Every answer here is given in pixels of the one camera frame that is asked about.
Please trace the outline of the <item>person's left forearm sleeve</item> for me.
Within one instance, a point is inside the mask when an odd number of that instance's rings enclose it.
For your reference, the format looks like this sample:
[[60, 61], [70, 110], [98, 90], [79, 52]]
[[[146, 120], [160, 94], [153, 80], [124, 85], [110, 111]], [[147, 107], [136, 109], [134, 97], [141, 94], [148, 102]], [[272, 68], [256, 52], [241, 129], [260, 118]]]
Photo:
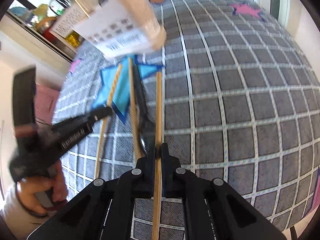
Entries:
[[26, 210], [16, 196], [16, 184], [12, 184], [1, 208], [1, 239], [27, 239], [50, 217]]

